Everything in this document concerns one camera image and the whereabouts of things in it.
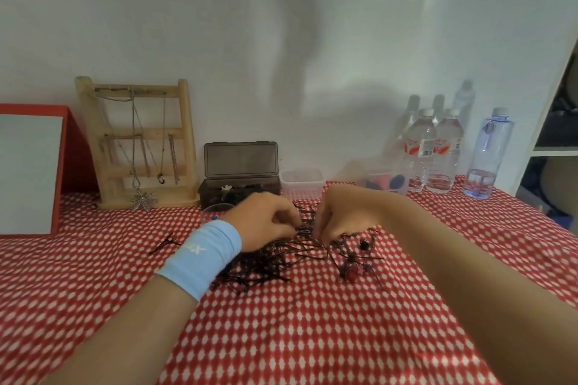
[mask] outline pile of hair pins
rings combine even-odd
[[[315,241],[312,238],[315,205],[304,202],[294,202],[301,213],[302,224],[292,239],[279,239],[266,245],[260,250],[237,255],[217,276],[212,288],[227,286],[236,294],[247,292],[251,287],[260,285],[269,280],[279,279],[290,282],[291,279],[283,275],[285,270],[295,266],[304,259],[326,260],[331,259],[339,272],[339,278],[348,282],[355,282],[362,274],[375,277],[381,289],[383,285],[378,275],[369,263],[372,260],[382,260],[383,257],[372,256],[377,232],[369,230],[370,240],[364,239],[356,243],[356,253],[350,248],[348,239],[356,236],[342,235],[332,241],[329,246]],[[344,258],[337,263],[333,254]]]

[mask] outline wristband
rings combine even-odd
[[[217,274],[240,252],[241,236],[235,227],[211,221],[189,236],[157,274],[200,301]]]

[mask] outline wooden rack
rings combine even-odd
[[[155,187],[142,187],[141,190],[154,193],[158,200],[152,207],[181,207],[199,204],[197,193],[198,181],[195,174],[195,142],[192,132],[191,104],[188,95],[188,83],[186,79],[179,79],[176,86],[149,86],[149,85],[110,85],[94,84],[88,76],[77,76],[75,79],[76,91],[80,101],[84,121],[86,124],[87,139],[92,153],[92,161],[97,173],[98,186],[101,200],[98,204],[101,209],[127,209],[132,208],[131,202],[135,190],[125,187],[123,180],[132,177],[130,165],[121,165],[115,162],[110,154],[110,138],[114,134],[118,137],[131,137],[132,128],[111,127],[107,123],[99,97],[106,98],[177,98],[180,108],[180,128],[165,128],[165,138],[171,134],[174,139],[182,140],[185,164],[179,165],[179,185],[162,185]],[[162,140],[162,128],[144,128],[138,131],[147,140]],[[136,166],[136,173],[144,177],[144,166]],[[173,177],[172,167],[163,172],[165,177]]]

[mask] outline silver leaf pendant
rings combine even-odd
[[[154,193],[141,192],[140,190],[137,190],[135,197],[131,199],[131,202],[135,203],[132,207],[132,211],[134,212],[135,210],[143,208],[145,212],[149,213],[151,204],[158,202],[158,200],[154,199],[153,196]]]

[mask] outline shelf board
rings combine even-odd
[[[572,157],[578,156],[578,146],[536,146],[532,157]]]

